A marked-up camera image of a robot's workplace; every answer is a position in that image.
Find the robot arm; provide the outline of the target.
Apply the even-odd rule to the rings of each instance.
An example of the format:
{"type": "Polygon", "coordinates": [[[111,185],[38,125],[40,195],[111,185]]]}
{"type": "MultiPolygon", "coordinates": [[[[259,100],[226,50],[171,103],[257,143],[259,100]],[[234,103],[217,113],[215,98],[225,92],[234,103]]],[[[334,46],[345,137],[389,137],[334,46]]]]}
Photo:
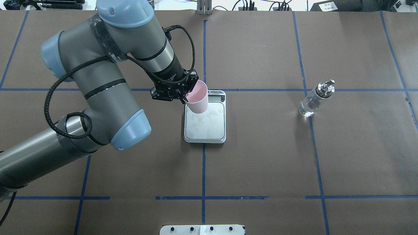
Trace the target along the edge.
{"type": "Polygon", "coordinates": [[[57,80],[43,103],[46,130],[1,153],[1,197],[106,145],[125,150],[151,133],[119,63],[138,65],[152,80],[154,100],[188,101],[195,88],[194,42],[182,25],[162,27],[146,0],[98,0],[96,12],[41,46],[57,80]],[[85,108],[51,116],[52,97],[74,82],[85,108]]]}

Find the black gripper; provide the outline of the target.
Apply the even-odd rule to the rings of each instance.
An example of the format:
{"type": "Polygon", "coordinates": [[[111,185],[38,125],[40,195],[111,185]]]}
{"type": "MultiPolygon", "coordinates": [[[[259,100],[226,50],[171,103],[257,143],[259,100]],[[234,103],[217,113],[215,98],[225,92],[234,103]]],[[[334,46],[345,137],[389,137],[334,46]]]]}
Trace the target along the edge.
{"type": "Polygon", "coordinates": [[[154,87],[150,90],[152,99],[171,102],[180,100],[188,102],[191,98],[189,93],[194,89],[199,76],[195,69],[184,71],[185,79],[176,82],[163,82],[161,79],[152,79],[154,87]]]}

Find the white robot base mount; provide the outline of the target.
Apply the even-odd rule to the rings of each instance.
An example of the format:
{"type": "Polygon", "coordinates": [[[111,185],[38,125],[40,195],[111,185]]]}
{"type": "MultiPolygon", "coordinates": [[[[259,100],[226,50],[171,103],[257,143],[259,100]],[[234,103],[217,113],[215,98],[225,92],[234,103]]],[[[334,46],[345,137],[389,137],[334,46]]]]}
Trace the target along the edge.
{"type": "Polygon", "coordinates": [[[172,225],[163,226],[160,235],[245,235],[245,226],[239,224],[172,225]]]}

